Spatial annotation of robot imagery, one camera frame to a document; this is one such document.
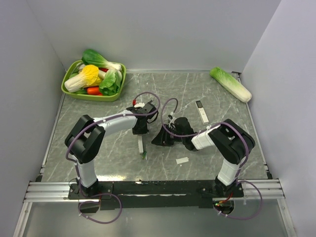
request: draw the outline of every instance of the gray marble tabletop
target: gray marble tabletop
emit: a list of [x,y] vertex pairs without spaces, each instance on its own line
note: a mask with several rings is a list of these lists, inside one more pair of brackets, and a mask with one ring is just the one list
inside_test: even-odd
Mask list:
[[[65,96],[42,181],[65,182],[76,177],[74,164],[65,159],[64,140],[80,116],[87,114],[91,117],[104,117],[116,114],[130,107],[133,98],[143,91],[156,93],[162,103],[170,97],[177,97],[179,107],[176,117],[187,117],[195,131],[205,128],[195,106],[195,101],[200,100],[210,124],[231,119],[253,136],[257,143],[246,105],[227,92],[208,73],[128,73],[121,97],[114,102],[92,102]],[[150,99],[154,98],[141,96],[143,102]],[[174,104],[170,103],[167,112],[173,108]],[[149,124],[150,131],[144,135],[147,159],[142,159],[139,154],[137,136],[132,134],[131,129],[106,137],[95,159],[95,172],[99,180],[196,180],[216,177],[223,157],[215,147],[190,152],[180,143],[173,147],[152,145],[151,140],[160,128],[158,119]],[[177,164],[176,159],[184,157],[188,157],[189,161]],[[258,145],[251,152],[240,178],[267,178]]]

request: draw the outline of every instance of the wall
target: wall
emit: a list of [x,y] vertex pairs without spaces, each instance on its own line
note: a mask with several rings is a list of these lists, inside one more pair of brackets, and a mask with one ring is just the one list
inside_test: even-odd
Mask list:
[[0,233],[12,236],[40,171],[65,71],[26,1],[1,0],[0,32]]
[[314,0],[282,0],[242,72],[268,166],[307,237],[316,233],[315,9]]
[[27,0],[67,68],[88,48],[129,69],[241,72],[280,0]]

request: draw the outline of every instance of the cabbage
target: cabbage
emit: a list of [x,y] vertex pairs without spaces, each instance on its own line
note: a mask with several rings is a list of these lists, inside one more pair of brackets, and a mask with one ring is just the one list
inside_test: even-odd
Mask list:
[[251,93],[232,75],[226,73],[221,68],[213,68],[209,74],[240,101],[247,103],[251,99]]
[[99,85],[99,91],[103,95],[115,95],[118,93],[122,81],[122,74],[115,69],[109,69]]
[[121,71],[122,67],[119,63],[107,61],[98,52],[93,49],[86,49],[82,54],[82,61],[85,65],[92,64],[98,68],[116,69]]

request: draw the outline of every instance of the floor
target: floor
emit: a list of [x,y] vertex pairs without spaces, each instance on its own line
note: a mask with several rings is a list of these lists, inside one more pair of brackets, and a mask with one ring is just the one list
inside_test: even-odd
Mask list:
[[[254,127],[245,103],[227,92],[208,73],[128,73],[121,97],[114,102],[92,102],[65,96],[45,164],[44,182],[65,182],[76,177],[74,164],[65,159],[64,140],[82,115],[93,118],[113,115],[132,105],[140,92],[152,91],[164,103],[170,97],[179,99],[176,117],[187,117],[195,131],[205,128],[198,115],[195,101],[204,106],[210,124],[231,119],[256,141],[256,147],[243,167],[241,179],[267,179],[263,157]],[[143,95],[148,102],[152,97]],[[167,106],[168,113],[174,104]],[[151,140],[161,128],[159,119],[149,124],[150,132],[144,136],[147,159],[139,154],[137,137],[131,130],[122,130],[105,137],[95,159],[95,172],[100,181],[106,180],[196,180],[214,179],[220,171],[223,157],[215,147],[190,152],[182,144],[160,147]],[[177,164],[176,159],[189,161]]]

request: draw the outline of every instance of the table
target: table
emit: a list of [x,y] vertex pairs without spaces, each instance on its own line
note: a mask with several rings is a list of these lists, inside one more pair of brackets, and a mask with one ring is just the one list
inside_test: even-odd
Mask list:
[[[44,182],[67,182],[76,177],[74,164],[65,159],[64,140],[82,115],[104,117],[121,112],[132,105],[133,98],[143,91],[156,93],[164,103],[170,97],[179,99],[176,117],[188,118],[195,131],[204,129],[195,106],[200,100],[210,124],[231,119],[247,131],[256,141],[256,147],[243,167],[241,179],[267,179],[263,156],[247,105],[227,92],[207,72],[127,73],[120,98],[114,102],[93,102],[65,96],[58,122],[50,144]],[[154,99],[142,95],[140,100]],[[167,112],[174,104],[170,103]],[[188,151],[181,143],[173,147],[151,144],[161,128],[159,119],[149,124],[150,132],[143,136],[147,159],[139,154],[137,136],[130,130],[106,137],[95,159],[95,172],[100,181],[136,180],[197,180],[215,179],[222,166],[223,157],[215,147],[197,152]],[[188,157],[186,163],[176,159]]]

